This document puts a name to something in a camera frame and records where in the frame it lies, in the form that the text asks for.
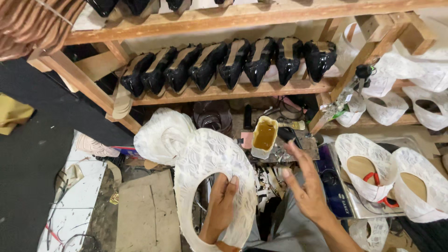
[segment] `pink cardboard piece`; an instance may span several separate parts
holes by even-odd
[[[244,149],[252,148],[252,138],[254,137],[253,132],[241,132],[241,138],[244,139],[244,143],[241,145]]]

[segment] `gray trousers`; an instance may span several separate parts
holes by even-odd
[[[302,171],[295,174],[303,185]],[[293,192],[288,189],[272,218],[271,241],[261,241],[257,222],[243,248],[260,248],[275,252],[329,252],[317,226],[305,217],[296,205]]]

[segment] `scissors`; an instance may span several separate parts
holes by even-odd
[[[377,173],[377,172],[375,172],[375,173],[371,172],[371,173],[367,174],[367,175],[364,177],[363,180],[364,180],[365,182],[367,182],[367,180],[369,180],[372,176],[373,176],[373,178],[374,178],[374,180],[375,180],[375,185],[376,185],[376,186],[379,186],[379,177],[378,177],[378,173]],[[386,206],[388,206],[388,207],[390,207],[390,208],[400,207],[400,206],[398,205],[398,203],[395,203],[395,204],[391,204],[391,203],[389,203],[387,196],[384,197],[384,199],[378,201],[378,204],[381,204],[381,203],[384,203]]]

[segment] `shoe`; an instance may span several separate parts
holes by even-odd
[[[165,69],[164,74],[171,88],[178,94],[181,94],[186,88],[186,82],[190,76],[189,68],[196,62],[202,51],[202,45],[189,45],[177,54],[173,63]]]
[[[155,95],[161,96],[165,93],[165,69],[171,64],[177,54],[173,46],[160,50],[155,56],[149,69],[141,75],[143,86],[151,90]]]
[[[120,83],[135,97],[143,93],[143,84],[140,75],[149,68],[154,61],[154,54],[147,53],[135,57],[131,60],[128,69],[120,78]]]
[[[308,41],[303,46],[306,69],[313,82],[318,83],[323,74],[336,62],[336,45],[333,42]]]
[[[218,43],[204,48],[190,67],[190,77],[200,91],[205,91],[216,79],[216,68],[227,54],[227,44]]]
[[[277,40],[276,66],[279,71],[280,85],[285,86],[293,74],[299,70],[300,54],[303,43],[298,38],[282,38]]]
[[[243,72],[249,51],[250,43],[247,39],[235,39],[228,45],[227,56],[224,58],[223,63],[219,65],[219,72],[230,90],[235,88]]]
[[[276,42],[271,37],[258,39],[250,46],[250,54],[244,65],[244,72],[254,87],[258,87],[266,71],[271,66],[271,59],[276,50]]]

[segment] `white tile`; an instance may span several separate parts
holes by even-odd
[[[63,244],[68,242],[72,236],[85,234],[89,226],[92,209],[56,209],[52,219],[52,230],[59,237],[62,244],[59,243],[51,234],[49,239],[49,250],[51,252],[62,251]],[[37,248],[38,252],[47,251],[47,233],[44,228]],[[65,248],[66,252],[78,252],[81,250],[84,237],[73,238]]]
[[[78,140],[79,135],[81,132],[75,130],[73,134],[73,141],[72,141],[72,148],[70,149],[69,156],[67,157],[67,161],[81,161],[85,159],[86,157],[89,157],[90,161],[96,161],[96,159],[92,156],[92,154],[89,154],[87,152],[83,152],[76,149],[76,141]]]
[[[72,164],[79,166],[84,177],[67,191],[57,208],[93,208],[103,180],[106,163],[102,161],[68,161],[65,165],[70,167]]]

